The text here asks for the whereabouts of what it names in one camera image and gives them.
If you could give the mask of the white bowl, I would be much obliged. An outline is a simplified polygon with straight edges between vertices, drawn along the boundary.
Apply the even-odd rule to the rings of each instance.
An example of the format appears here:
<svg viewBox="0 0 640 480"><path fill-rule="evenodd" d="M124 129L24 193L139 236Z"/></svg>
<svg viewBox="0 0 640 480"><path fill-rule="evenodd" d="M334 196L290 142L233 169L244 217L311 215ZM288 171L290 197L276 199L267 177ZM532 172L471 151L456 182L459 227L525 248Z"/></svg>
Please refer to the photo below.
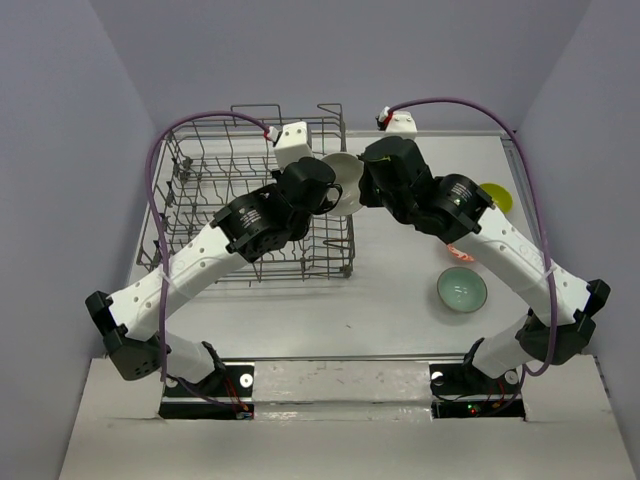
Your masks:
<svg viewBox="0 0 640 480"><path fill-rule="evenodd" d="M328 214L338 217L352 215L359 211L363 207L360 202L359 188L359 182L364 173L363 162L347 152L328 154L321 161L332 168L336 175L335 182L343 188L339 205Z"/></svg>

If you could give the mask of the orange patterned bowl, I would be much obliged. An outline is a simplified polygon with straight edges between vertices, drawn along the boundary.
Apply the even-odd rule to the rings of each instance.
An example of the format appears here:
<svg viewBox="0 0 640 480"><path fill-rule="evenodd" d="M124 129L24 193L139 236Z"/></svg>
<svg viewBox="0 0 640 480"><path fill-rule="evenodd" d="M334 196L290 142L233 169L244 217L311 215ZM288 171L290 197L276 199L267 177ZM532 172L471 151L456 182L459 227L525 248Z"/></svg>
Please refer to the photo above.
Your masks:
<svg viewBox="0 0 640 480"><path fill-rule="evenodd" d="M457 249L454 245L452 244L448 244L447 245L447 249L449 251L449 253L451 255L453 255L456 259L463 261L463 262L474 262L475 259L472 255L469 255L466 252L463 252L459 249Z"/></svg>

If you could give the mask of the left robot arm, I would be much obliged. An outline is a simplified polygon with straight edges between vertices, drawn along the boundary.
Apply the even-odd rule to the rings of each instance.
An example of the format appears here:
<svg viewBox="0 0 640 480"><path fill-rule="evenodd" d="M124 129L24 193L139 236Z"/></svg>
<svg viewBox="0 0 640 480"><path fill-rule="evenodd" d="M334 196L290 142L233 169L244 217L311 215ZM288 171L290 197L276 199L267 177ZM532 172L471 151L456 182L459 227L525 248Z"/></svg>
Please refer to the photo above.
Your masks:
<svg viewBox="0 0 640 480"><path fill-rule="evenodd" d="M213 346L168 333L166 319L226 275L302 239L312 216L333 208L329 191L341 188L333 169L312 157L273 176L272 183L218 211L184 248L142 279L87 297L89 315L124 380L164 371L201 395L219 388L226 367Z"/></svg>

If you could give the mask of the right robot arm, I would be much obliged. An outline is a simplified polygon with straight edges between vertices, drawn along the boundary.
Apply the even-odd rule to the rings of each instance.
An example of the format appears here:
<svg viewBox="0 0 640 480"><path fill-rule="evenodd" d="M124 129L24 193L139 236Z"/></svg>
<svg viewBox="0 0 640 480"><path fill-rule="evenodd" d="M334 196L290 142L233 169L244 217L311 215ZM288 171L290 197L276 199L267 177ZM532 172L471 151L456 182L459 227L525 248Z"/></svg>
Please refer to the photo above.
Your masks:
<svg viewBox="0 0 640 480"><path fill-rule="evenodd" d="M513 326L472 345L456 381L482 392L509 370L531 361L562 365L589 345L611 292L606 282L585 281L550 260L468 177L433 175L414 141L383 137L359 158L362 205L384 207L397 222L471 255L528 306Z"/></svg>

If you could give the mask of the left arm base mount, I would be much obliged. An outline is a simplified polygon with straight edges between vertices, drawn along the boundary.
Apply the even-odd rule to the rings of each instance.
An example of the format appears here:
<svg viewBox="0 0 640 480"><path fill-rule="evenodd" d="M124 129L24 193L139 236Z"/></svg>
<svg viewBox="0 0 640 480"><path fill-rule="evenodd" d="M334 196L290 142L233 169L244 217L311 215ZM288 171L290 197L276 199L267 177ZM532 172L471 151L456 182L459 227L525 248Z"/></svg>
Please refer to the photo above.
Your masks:
<svg viewBox="0 0 640 480"><path fill-rule="evenodd" d="M158 415L167 420L253 420L255 363L229 361L214 386L197 387L170 379L163 387Z"/></svg>

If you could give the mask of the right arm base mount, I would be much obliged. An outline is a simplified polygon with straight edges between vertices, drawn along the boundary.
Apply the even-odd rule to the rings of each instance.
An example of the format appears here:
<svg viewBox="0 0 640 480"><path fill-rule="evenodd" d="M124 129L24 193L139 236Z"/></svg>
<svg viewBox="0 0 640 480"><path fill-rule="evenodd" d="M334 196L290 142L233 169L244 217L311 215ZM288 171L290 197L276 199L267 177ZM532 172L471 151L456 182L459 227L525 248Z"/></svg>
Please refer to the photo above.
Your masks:
<svg viewBox="0 0 640 480"><path fill-rule="evenodd" d="M460 363L434 363L429 373L433 419L526 417L517 370L497 379L467 378Z"/></svg>

